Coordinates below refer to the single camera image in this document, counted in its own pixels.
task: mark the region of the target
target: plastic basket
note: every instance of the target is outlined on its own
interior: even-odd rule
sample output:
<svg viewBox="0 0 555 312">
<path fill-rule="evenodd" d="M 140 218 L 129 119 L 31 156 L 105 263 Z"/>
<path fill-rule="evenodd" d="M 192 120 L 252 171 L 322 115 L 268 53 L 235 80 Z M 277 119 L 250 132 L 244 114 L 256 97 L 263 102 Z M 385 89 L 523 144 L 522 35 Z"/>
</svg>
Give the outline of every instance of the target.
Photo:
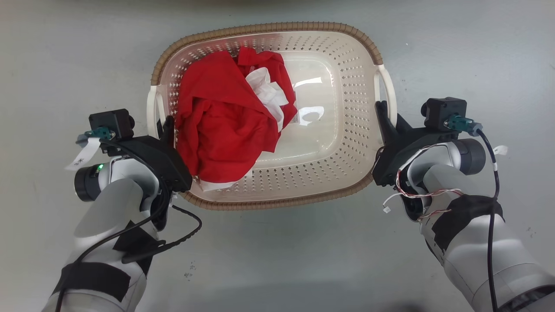
<svg viewBox="0 0 555 312">
<path fill-rule="evenodd" d="M 374 109 L 381 99 L 380 76 L 394 125 L 396 99 L 374 43 L 345 24 L 260 24 L 176 41 L 154 68 L 147 100 L 149 135 L 158 137 L 159 116 L 175 115 L 181 78 L 189 65 L 216 51 L 236 55 L 241 46 L 282 54 L 294 84 L 298 120 L 283 130 L 275 153 L 263 152 L 252 177 L 210 192 L 194 181 L 183 197 L 207 209 L 266 209 L 344 197 L 367 186 L 381 146 Z"/>
</svg>

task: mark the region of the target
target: basket bottom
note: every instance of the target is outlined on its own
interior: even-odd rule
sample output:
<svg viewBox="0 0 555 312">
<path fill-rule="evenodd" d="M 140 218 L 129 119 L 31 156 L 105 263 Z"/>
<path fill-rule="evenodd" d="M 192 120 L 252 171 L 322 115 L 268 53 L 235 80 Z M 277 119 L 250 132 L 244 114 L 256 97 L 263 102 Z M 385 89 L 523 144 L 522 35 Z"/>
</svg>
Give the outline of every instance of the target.
<svg viewBox="0 0 555 312">
<path fill-rule="evenodd" d="M 297 98 L 297 116 L 283 129 L 275 153 L 263 152 L 254 168 L 295 165 L 331 155 L 341 138 L 339 71 L 318 52 L 281 52 Z"/>
</svg>

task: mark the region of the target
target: wire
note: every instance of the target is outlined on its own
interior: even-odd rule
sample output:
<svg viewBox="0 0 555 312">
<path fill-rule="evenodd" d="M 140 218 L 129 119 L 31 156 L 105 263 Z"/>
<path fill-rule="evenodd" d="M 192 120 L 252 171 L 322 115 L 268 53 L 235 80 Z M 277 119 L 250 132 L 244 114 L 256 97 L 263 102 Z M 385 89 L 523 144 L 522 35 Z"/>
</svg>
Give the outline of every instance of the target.
<svg viewBox="0 0 555 312">
<path fill-rule="evenodd" d="M 385 204 L 387 202 L 389 202 L 390 199 L 392 199 L 393 197 L 398 196 L 398 195 L 402 195 L 402 196 L 405 196 L 405 197 L 408 197 L 408 198 L 422 198 L 422 197 L 439 196 L 439 195 L 445 194 L 447 192 L 454 192 L 459 196 L 463 196 L 463 192 L 460 189 L 440 189 L 440 190 L 437 190 L 435 192 L 424 194 L 424 195 L 420 195 L 420 194 L 419 195 L 406 195 L 406 194 L 403 194 L 403 193 L 395 193 L 395 194 L 389 196 L 382 205 L 385 208 Z"/>
<path fill-rule="evenodd" d="M 429 217 L 431 217 L 431 216 L 433 216 L 433 215 L 435 215 L 435 214 L 446 213 L 446 212 L 450 212 L 450 211 L 451 211 L 451 209 L 436 210 L 436 211 L 434 211 L 434 212 L 431 212 L 431 213 L 428 213 L 428 214 L 425 214 L 425 215 L 421 215 L 420 217 L 418 217 L 418 221 L 422 221 L 423 219 L 429 218 Z"/>
<path fill-rule="evenodd" d="M 463 195 L 463 192 L 460 189 L 439 189 L 435 192 L 428 193 L 428 194 L 409 194 L 409 193 L 405 192 L 403 190 L 403 188 L 401 187 L 401 172 L 405 169 L 405 167 L 407 167 L 410 163 L 412 163 L 416 158 L 418 158 L 418 156 L 420 156 L 425 151 L 427 151 L 427 150 L 429 150 L 433 147 L 438 147 L 438 146 L 446 146 L 446 144 L 445 143 L 438 143 L 438 144 L 434 144 L 434 145 L 425 146 L 425 147 L 419 149 L 418 151 L 416 151 L 416 153 L 413 156 L 411 156 L 402 166 L 399 167 L 399 170 L 397 171 L 397 176 L 395 178 L 395 186 L 397 187 L 399 192 L 401 194 L 403 194 L 405 197 L 408 197 L 408 198 L 422 198 L 422 197 L 428 197 L 428 196 L 438 196 L 438 195 L 441 195 L 445 192 L 455 192 L 459 196 Z"/>
<path fill-rule="evenodd" d="M 476 132 L 482 137 L 487 150 L 490 152 L 491 162 L 493 164 L 493 176 L 495 178 L 495 194 L 493 195 L 493 200 L 497 200 L 499 196 L 499 173 L 497 172 L 497 162 L 495 160 L 495 153 L 491 147 L 490 141 L 487 139 L 484 132 L 481 129 L 476 130 Z M 490 295 L 491 295 L 491 305 L 493 312 L 497 311 L 497 295 L 495 293 L 495 284 L 493 282 L 493 226 L 495 224 L 495 205 L 491 205 L 490 211 L 490 228 L 487 234 L 487 276 L 490 284 Z"/>
<path fill-rule="evenodd" d="M 176 241 L 174 241 L 174 242 L 172 242 L 172 243 L 165 244 L 165 245 L 160 246 L 160 247 L 158 247 L 158 248 L 156 248 L 156 249 L 152 249 L 152 250 L 143 252 L 143 253 L 141 253 L 141 254 L 124 256 L 124 257 L 122 258 L 122 263 L 123 263 L 123 264 L 136 262 L 136 261 L 142 260 L 142 259 L 144 259 L 144 258 L 147 258 L 147 257 L 150 257 L 150 256 L 154 256 L 154 255 L 157 255 L 157 254 L 159 254 L 159 253 L 162 253 L 162 252 L 164 252 L 164 251 L 166 251 L 166 250 L 168 250 L 168 249 L 170 249 L 170 248 L 173 248 L 173 247 L 175 247 L 175 246 L 181 244 L 182 242 L 188 240 L 189 238 L 191 238 L 193 235 L 195 235 L 195 234 L 200 230 L 200 228 L 203 227 L 203 222 L 200 220 L 199 217 L 197 217 L 197 216 L 196 216 L 195 214 L 193 214 L 192 212 L 189 212 L 189 211 L 187 211 L 187 210 L 185 210 L 185 209 L 179 208 L 179 207 L 177 207 L 176 205 L 172 205 L 171 207 L 172 207 L 173 209 L 175 209 L 175 210 L 177 210 L 177 211 L 179 211 L 179 212 L 182 212 L 182 213 L 184 213 L 184 214 L 186 214 L 186 215 L 189 215 L 189 216 L 191 216 L 193 219 L 195 219 L 195 220 L 199 223 L 199 225 L 196 227 L 196 229 L 194 229 L 193 231 L 191 231 L 191 233 L 189 233 L 189 234 L 183 236 L 182 238 L 180 238 L 180 239 L 178 239 L 178 240 L 176 240 Z"/>
<path fill-rule="evenodd" d="M 149 165 L 147 164 L 141 157 L 139 157 L 138 155 L 136 155 L 134 152 L 132 152 L 131 150 L 129 150 L 128 148 L 116 143 L 116 142 L 112 142 L 109 140 L 105 140 L 105 139 L 101 139 L 100 140 L 101 143 L 119 148 L 121 151 L 127 153 L 129 156 L 131 156 L 132 158 L 134 158 L 135 160 L 137 160 L 138 162 L 142 163 L 145 167 L 147 167 L 158 179 L 158 184 L 161 188 L 161 195 L 162 195 L 162 201 L 160 202 L 160 205 L 158 207 L 158 209 L 152 214 L 150 215 L 148 218 L 142 220 L 141 222 L 138 222 L 128 228 L 125 228 L 117 233 L 114 233 L 102 240 L 100 240 L 99 242 L 97 242 L 96 244 L 92 245 L 91 247 L 89 247 L 87 250 L 85 250 L 74 262 L 73 262 L 73 267 L 72 268 L 76 268 L 79 263 L 81 263 L 83 261 L 83 259 L 90 254 L 94 249 L 98 248 L 99 246 L 103 245 L 104 243 L 121 236 L 122 234 L 131 231 L 132 229 L 138 228 L 150 221 L 152 221 L 153 219 L 155 219 L 156 217 L 158 217 L 163 211 L 164 211 L 164 207 L 168 207 L 169 206 L 169 201 L 170 201 L 170 191 L 168 189 L 168 186 L 166 185 L 166 183 L 162 180 L 162 178 L 160 176 L 158 176 L 156 174 L 156 171 Z M 65 287 L 62 287 L 60 289 L 60 292 L 58 294 L 58 301 L 56 302 L 56 309 L 55 312 L 60 312 L 62 310 L 62 301 L 65 295 L 65 291 L 67 289 Z"/>
<path fill-rule="evenodd" d="M 376 166 L 376 164 L 378 163 L 378 159 L 381 156 L 381 153 L 384 151 L 385 146 L 382 146 L 378 149 L 378 151 L 376 152 L 376 158 L 374 159 L 374 164 L 372 165 L 372 168 L 370 169 L 370 172 L 374 172 L 374 167 Z"/>
</svg>

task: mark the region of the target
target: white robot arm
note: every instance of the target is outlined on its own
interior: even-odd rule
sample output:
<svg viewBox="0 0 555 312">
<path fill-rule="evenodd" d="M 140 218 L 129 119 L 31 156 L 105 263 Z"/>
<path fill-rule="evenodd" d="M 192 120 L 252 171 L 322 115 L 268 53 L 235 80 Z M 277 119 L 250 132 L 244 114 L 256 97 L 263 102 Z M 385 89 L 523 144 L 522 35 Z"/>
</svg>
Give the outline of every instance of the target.
<svg viewBox="0 0 555 312">
<path fill-rule="evenodd" d="M 465 117 L 466 101 L 429 99 L 421 110 L 425 127 L 416 129 L 400 115 L 393 127 L 386 109 L 376 103 L 384 147 L 376 156 L 374 180 L 400 192 L 407 216 L 420 223 L 428 248 L 472 309 L 555 311 L 555 276 L 505 223 L 495 153 L 482 125 Z M 461 132 L 481 136 L 486 144 L 496 179 L 493 198 L 468 177 L 483 169 L 486 152 L 474 139 L 458 139 Z"/>
<path fill-rule="evenodd" d="M 166 243 L 164 229 L 173 192 L 190 188 L 192 177 L 173 148 L 173 119 L 161 139 L 133 138 L 125 109 L 93 114 L 91 131 L 110 162 L 81 168 L 75 192 L 94 201 L 74 232 L 75 247 L 43 311 L 134 311 L 143 296 L 152 257 L 193 236 Z M 87 140 L 80 136 L 80 141 Z"/>
</svg>

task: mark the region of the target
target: black strap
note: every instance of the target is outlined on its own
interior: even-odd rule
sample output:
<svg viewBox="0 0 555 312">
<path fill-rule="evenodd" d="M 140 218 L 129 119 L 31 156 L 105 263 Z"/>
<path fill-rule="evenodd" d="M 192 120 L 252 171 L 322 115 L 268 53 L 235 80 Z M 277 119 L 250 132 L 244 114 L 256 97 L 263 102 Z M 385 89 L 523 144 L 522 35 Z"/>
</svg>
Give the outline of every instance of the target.
<svg viewBox="0 0 555 312">
<path fill-rule="evenodd" d="M 503 218 L 503 209 L 499 203 L 487 196 L 463 195 L 454 199 L 447 209 L 451 211 L 442 214 L 432 226 L 436 234 L 434 241 L 445 252 L 449 243 L 462 231 L 472 219 L 482 215 L 489 215 L 491 206 L 495 206 L 495 213 Z"/>
<path fill-rule="evenodd" d="M 105 293 L 122 302 L 129 289 L 129 276 L 124 271 L 106 263 L 70 263 L 62 269 L 62 276 L 52 294 L 65 289 L 87 289 Z"/>
<path fill-rule="evenodd" d="M 125 228 L 130 228 L 133 225 L 134 223 L 129 221 Z M 165 243 L 165 241 L 157 241 L 141 227 L 138 227 L 120 235 L 118 240 L 115 242 L 113 249 L 123 251 L 126 254 L 138 254 L 144 252 L 145 250 L 156 248 L 163 243 Z M 144 275 L 148 275 L 151 262 L 151 256 L 137 261 L 137 264 L 143 270 Z"/>
</svg>

